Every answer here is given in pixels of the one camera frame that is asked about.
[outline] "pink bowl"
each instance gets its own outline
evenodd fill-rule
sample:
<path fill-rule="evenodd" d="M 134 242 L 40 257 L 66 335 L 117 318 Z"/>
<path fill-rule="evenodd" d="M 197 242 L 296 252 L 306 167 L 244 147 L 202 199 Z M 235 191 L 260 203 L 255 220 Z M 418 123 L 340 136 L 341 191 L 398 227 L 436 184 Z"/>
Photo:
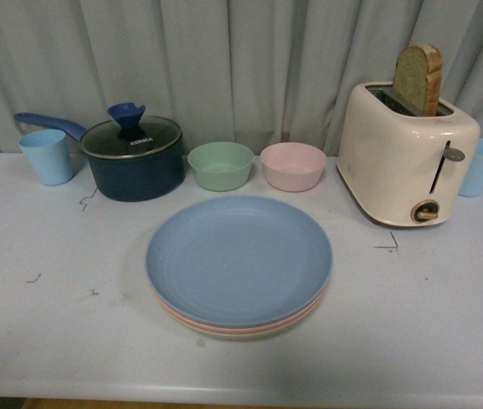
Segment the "pink bowl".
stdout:
<path fill-rule="evenodd" d="M 305 143 L 282 142 L 260 154 L 267 183 L 286 192 L 315 187 L 326 166 L 326 155 Z"/>

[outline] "curtain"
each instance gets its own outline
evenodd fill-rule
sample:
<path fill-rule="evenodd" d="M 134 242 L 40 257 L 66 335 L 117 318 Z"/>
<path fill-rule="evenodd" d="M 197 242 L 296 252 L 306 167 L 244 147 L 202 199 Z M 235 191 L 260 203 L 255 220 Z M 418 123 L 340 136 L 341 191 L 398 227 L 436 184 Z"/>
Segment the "curtain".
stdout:
<path fill-rule="evenodd" d="M 413 43 L 441 51 L 441 96 L 483 136 L 483 0 L 0 0 L 0 152 L 32 130 L 17 112 L 89 127 L 133 101 L 174 119 L 187 152 L 334 156 L 353 87 L 392 81 Z"/>

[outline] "blue plate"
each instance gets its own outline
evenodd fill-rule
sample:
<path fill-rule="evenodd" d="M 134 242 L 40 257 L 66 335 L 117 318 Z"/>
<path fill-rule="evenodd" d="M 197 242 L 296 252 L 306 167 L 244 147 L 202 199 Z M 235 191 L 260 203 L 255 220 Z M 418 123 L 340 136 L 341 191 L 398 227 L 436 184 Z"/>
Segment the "blue plate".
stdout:
<path fill-rule="evenodd" d="M 252 196 L 211 199 L 154 234 L 147 273 L 158 296 L 185 317 L 226 328 L 283 320 L 324 289 L 332 248 L 294 206 Z"/>

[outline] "toast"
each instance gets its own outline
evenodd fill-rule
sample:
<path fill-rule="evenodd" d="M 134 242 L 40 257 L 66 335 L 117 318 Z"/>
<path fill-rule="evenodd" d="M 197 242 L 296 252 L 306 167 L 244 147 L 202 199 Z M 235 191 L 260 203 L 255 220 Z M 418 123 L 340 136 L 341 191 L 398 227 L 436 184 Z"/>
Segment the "toast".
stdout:
<path fill-rule="evenodd" d="M 430 44 L 405 48 L 396 61 L 393 91 L 431 117 L 436 115 L 442 83 L 441 52 Z"/>

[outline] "pot lid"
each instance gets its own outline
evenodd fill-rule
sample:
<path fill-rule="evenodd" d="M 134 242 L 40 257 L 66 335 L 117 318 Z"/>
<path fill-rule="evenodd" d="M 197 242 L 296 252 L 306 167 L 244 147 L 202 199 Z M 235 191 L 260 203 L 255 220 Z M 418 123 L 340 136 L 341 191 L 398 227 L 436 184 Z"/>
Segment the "pot lid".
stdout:
<path fill-rule="evenodd" d="M 139 158 L 163 151 L 177 142 L 181 128 L 160 117 L 143 116 L 145 106 L 129 102 L 110 107 L 114 118 L 97 124 L 83 134 L 80 147 L 88 155 L 104 159 Z"/>

